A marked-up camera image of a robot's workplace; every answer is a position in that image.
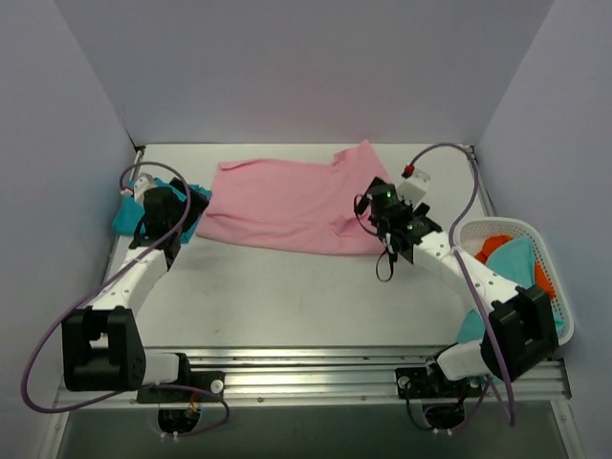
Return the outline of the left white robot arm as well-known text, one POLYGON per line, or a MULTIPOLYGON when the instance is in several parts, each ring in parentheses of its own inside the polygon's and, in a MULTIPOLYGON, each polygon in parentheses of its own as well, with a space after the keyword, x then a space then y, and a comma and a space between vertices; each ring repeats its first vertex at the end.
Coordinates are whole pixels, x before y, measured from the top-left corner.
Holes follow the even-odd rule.
POLYGON ((136 316, 171 269, 183 237, 208 207, 208 197, 177 178, 164 185, 149 174, 140 175, 128 193, 142 215, 131 227, 118 277, 61 323, 64 383, 74 392, 157 384, 169 400, 181 401, 193 387, 184 357, 146 351, 136 316))

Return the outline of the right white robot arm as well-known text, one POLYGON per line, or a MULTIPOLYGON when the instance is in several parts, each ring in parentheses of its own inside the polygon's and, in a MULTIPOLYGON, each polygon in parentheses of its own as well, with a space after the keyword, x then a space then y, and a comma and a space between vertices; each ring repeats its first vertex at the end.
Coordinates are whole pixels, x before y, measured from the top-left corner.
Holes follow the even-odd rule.
POLYGON ((437 276, 470 301, 484 322, 482 338, 454 344, 434 357, 424 373, 430 391, 444 395, 460 380, 488 375, 512 383, 558 350, 548 294, 492 271, 452 244, 427 217, 427 205, 405 203, 394 185, 376 177, 355 204, 357 214, 365 211, 391 264, 404 258, 437 276))

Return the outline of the pink t shirt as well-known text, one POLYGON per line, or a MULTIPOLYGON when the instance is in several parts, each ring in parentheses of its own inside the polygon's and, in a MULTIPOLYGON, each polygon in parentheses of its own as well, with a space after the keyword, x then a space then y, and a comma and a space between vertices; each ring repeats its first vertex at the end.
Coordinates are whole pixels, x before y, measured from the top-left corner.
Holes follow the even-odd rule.
POLYGON ((324 255, 382 248, 358 223, 355 196, 388 173, 369 142, 328 164, 280 159, 220 163, 197 236, 234 245, 324 255))

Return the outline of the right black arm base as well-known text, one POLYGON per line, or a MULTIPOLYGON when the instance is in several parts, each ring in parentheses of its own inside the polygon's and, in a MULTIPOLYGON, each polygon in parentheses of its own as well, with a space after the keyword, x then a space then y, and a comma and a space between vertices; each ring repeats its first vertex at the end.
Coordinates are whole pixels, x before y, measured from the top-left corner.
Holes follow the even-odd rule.
POLYGON ((451 435, 468 419, 466 402, 484 393, 479 381, 451 382, 429 361, 395 370, 398 398, 405 401, 410 422, 419 430, 451 435))

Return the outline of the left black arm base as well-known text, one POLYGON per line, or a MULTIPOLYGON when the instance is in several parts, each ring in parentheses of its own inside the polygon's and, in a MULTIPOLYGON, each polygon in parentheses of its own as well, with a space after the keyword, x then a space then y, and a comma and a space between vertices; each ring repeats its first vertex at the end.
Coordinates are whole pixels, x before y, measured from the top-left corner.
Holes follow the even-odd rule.
POLYGON ((193 437, 224 426, 230 419, 230 407, 224 397, 225 374, 219 371, 196 372, 174 382, 158 382, 137 391, 138 404, 156 405, 153 427, 162 435, 193 437), (205 422, 209 404, 219 405, 223 414, 216 421, 205 422))

